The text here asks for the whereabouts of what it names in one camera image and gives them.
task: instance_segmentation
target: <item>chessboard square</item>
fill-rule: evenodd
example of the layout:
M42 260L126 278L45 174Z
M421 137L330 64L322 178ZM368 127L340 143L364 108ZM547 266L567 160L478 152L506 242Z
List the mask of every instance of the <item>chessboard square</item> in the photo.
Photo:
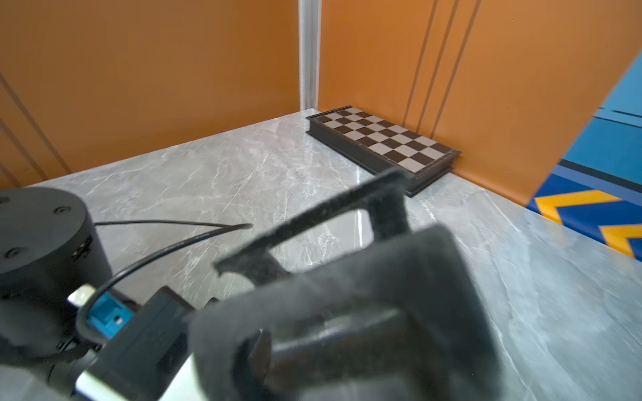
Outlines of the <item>chessboard square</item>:
M386 135L388 138L392 138L393 136L398 135L396 132L392 132L388 128L383 128L379 132L381 132L383 135Z
M368 120L368 121L372 121L373 123L378 123L378 122L383 120L383 118L379 118L376 115L369 115L365 119Z
M423 153L424 155L426 155L428 157L432 157L434 159L438 159L438 158L440 158L441 156L444 155L439 150L435 150L433 148L422 149L421 153Z
M346 127L349 127L351 130L355 130L355 131L356 131L356 130L358 130L359 128L361 128L363 125L361 125L361 124L356 123L356 122L354 122L354 121L353 121L353 122L351 122L351 123L347 123L345 126L346 126Z
M400 161L404 160L406 157L402 155L401 153L398 153L394 150L389 151L384 155L385 157L389 158L395 163L399 163Z
M361 132L350 131L350 132L346 133L345 136L350 138L350 139L352 139L353 141L358 141L361 138L363 138L365 135L362 134Z
M452 150L451 148L448 148L446 145L442 145L441 143L435 143L431 146L431 148L433 148L434 150L438 150L441 153L448 153Z
M370 135L368 135L368 138L374 139L377 142L383 142L386 139L388 139L388 137L386 135L383 135L383 134L381 134L379 132L374 132L374 131Z
M401 153L404 156L411 157L414 155L417 151L414 150L413 148L409 148L407 145L401 145L398 148L395 149L397 152Z
M412 155L410 157L412 160L420 162L424 166L427 166L428 164L432 163L435 161L435 159L428 157L426 155L422 155L421 152L417 153L416 155Z
M379 125L377 123L370 123L370 125L368 125L368 128L370 128L373 131L377 131L377 132L386 129L386 127L384 127L383 125Z
M401 146L401 144L397 141L393 141L392 139L388 138L385 141L381 141L382 144L385 146L388 146L389 148L395 149Z
M410 141L406 144L409 148L413 148L416 151L420 151L421 149L426 149L427 146L424 144L420 144L417 141Z
M426 138L426 137L417 137L417 138L415 138L415 141L419 142L422 145L426 145L426 146L432 146L432 145L436 144L435 141L433 141L430 138Z
M397 135L392 137L395 141L399 142L400 144L407 144L408 142L412 141L412 139L408 138L407 136L401 135L398 133Z
M402 135L407 136L407 137L408 137L408 138L410 138L410 139L419 138L419 137L421 136L421 135L419 135L418 133L414 133L414 132L412 132L412 131L402 132L401 134L402 134Z
M421 164L420 162L416 162L412 160L411 158L407 158L406 160L400 161L399 164L401 167L405 168L406 170L409 170L411 173L416 173L417 171L421 170L425 166Z
M369 137L363 137L360 140L358 140L357 142L359 142L360 144L364 145L366 148L369 148L372 145L374 145L375 143L377 143L377 141L375 141L374 139L370 139Z
M350 128L346 127L345 125L341 125L335 128L335 130L339 131L340 133L349 133L352 131Z
M359 128L357 131L361 132L364 135L370 135L371 133L374 132L373 130L371 130L370 128L368 128L366 126Z
M390 148L382 143L376 143L368 147L368 149L372 150L375 153L379 153L380 155L384 155L385 153L388 153L390 151Z
M342 123L339 123L338 121L335 121L335 120L330 120L330 121L328 121L327 123L324 123L324 125L325 125L325 126L328 126L328 127L330 127L330 128L336 128L336 127L341 126L341 125L343 125L343 124L342 124Z
M388 129L396 133L402 133L402 132L408 131L406 128L403 128L402 126L398 126L398 125L393 125L391 127L388 127Z

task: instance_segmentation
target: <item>blue panel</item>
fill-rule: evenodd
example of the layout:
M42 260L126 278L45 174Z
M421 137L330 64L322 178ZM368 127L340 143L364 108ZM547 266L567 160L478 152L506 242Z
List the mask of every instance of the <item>blue panel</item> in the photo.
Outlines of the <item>blue panel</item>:
M637 260L642 260L642 238L629 238L629 245Z
M553 170L553 174L642 206L642 193L640 192L620 187L614 183L580 173L579 171L575 171L564 166L557 166Z
M642 207L626 201L558 207L564 225L604 242L598 226L640 224Z
M642 185L642 128L594 118L564 158Z
M598 117L642 126L642 53L633 61L628 71L602 105Z
M635 125L642 128L642 117L637 117L635 115L618 113L617 111L613 111L613 110L600 110L600 109L598 109L593 115L595 117L603 118L606 120Z
M534 211L535 213L542 214L542 212L539 211L539 207L537 207L537 204L535 203L534 197L530 200L530 202L528 202L526 208Z
M537 191L534 198L539 198L540 196L569 194L571 192L590 191L592 189L593 188L587 187L586 185L551 174L539 191Z

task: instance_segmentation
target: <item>dark brown chessboard frame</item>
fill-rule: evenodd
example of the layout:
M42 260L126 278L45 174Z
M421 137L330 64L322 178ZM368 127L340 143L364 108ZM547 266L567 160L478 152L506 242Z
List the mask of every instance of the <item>dark brown chessboard frame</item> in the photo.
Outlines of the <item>dark brown chessboard frame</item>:
M401 167L415 177L406 195L412 198L450 172L460 151L392 124L356 107L345 106L311 115L310 134L372 174Z

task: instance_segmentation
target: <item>marble tabletop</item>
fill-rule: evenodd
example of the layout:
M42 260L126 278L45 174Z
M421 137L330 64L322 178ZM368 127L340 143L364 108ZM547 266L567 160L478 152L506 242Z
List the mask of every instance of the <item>marble tabletop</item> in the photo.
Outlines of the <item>marble tabletop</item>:
M211 262L371 175L306 135L307 110L57 178L40 185L85 200L95 221L173 218L252 230L169 255L118 288L145 302L170 286L195 307L251 285L217 277ZM503 363L503 399L640 400L642 263L448 174L413 199L417 230L437 221L455 233L478 286ZM203 228L99 227L117 271ZM352 212L274 250L304 271L368 245L365 212ZM0 370L0 399L57 399L23 372Z

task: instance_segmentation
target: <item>blue yellow chevron pattern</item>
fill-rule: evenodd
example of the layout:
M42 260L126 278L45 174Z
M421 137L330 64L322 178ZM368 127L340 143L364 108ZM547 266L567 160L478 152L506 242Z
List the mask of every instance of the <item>blue yellow chevron pattern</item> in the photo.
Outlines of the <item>blue yellow chevron pattern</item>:
M573 178L592 185L558 175L567 173L556 169L537 191L528 208L642 260L642 202L638 203L642 196L636 196L642 194L575 170ZM614 194L624 195L628 200Z
M642 260L642 53L528 208Z

